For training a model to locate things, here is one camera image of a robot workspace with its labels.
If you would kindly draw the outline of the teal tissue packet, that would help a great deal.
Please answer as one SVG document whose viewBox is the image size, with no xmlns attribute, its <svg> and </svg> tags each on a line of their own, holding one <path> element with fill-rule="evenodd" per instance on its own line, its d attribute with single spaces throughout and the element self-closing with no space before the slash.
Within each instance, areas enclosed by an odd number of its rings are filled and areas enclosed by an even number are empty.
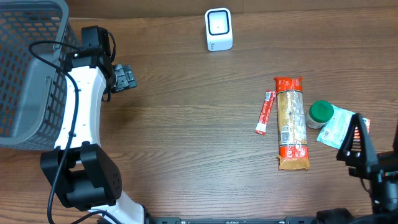
<svg viewBox="0 0 398 224">
<path fill-rule="evenodd" d="M 354 112 L 332 105 L 332 118 L 322 127 L 317 141 L 339 149 L 345 139 Z"/>
</svg>

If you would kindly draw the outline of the green lidded jar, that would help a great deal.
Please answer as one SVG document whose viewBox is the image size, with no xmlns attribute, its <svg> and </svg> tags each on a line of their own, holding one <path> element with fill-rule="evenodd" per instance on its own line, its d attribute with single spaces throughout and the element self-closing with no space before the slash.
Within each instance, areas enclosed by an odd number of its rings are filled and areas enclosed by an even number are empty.
<svg viewBox="0 0 398 224">
<path fill-rule="evenodd" d="M 334 115 L 334 108 L 331 103 L 319 100 L 308 109 L 305 114 L 305 124 L 312 129 L 322 128 Z"/>
</svg>

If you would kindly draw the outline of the long orange noodle packet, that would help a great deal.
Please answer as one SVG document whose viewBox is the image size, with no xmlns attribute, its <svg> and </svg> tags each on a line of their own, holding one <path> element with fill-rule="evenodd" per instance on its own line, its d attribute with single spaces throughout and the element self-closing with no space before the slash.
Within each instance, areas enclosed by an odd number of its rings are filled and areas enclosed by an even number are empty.
<svg viewBox="0 0 398 224">
<path fill-rule="evenodd" d="M 302 78 L 275 77 L 279 169 L 308 170 L 307 129 Z"/>
</svg>

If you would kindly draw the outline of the thin red stick sachet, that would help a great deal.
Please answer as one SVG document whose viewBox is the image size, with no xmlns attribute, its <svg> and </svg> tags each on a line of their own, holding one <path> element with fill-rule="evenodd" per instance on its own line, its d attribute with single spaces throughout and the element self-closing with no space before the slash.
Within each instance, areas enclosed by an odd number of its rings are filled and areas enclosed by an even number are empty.
<svg viewBox="0 0 398 224">
<path fill-rule="evenodd" d="M 276 91 L 273 90 L 266 91 L 262 110 L 255 128 L 256 134 L 261 134 L 263 136 L 266 134 L 267 123 L 271 115 L 272 106 L 275 98 L 276 98 Z"/>
</svg>

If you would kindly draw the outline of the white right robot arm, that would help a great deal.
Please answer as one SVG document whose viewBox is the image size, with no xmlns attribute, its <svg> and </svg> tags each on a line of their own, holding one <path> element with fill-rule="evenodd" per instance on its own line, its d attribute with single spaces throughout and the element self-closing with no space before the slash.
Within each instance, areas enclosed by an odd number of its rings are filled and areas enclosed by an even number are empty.
<svg viewBox="0 0 398 224">
<path fill-rule="evenodd" d="M 346 208 L 318 211 L 312 223 L 397 223 L 397 137 L 393 150 L 377 153 L 361 114 L 352 115 L 348 130 L 336 155 L 357 177 L 363 188 L 369 181 L 372 214 L 353 216 Z"/>
</svg>

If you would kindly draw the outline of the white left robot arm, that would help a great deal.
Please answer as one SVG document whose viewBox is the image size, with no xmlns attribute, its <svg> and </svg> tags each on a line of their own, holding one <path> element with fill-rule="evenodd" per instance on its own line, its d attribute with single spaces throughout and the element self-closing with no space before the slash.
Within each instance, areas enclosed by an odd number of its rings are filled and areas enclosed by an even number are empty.
<svg viewBox="0 0 398 224">
<path fill-rule="evenodd" d="M 119 168 L 102 150 L 99 135 L 104 94 L 118 82 L 112 62 L 114 47 L 85 44 L 67 54 L 60 68 L 67 77 L 67 102 L 60 134 L 52 152 L 40 157 L 40 168 L 50 182 L 47 219 L 53 223 L 53 200 L 87 215 L 101 215 L 110 223 L 152 223 L 146 208 L 122 187 Z"/>
</svg>

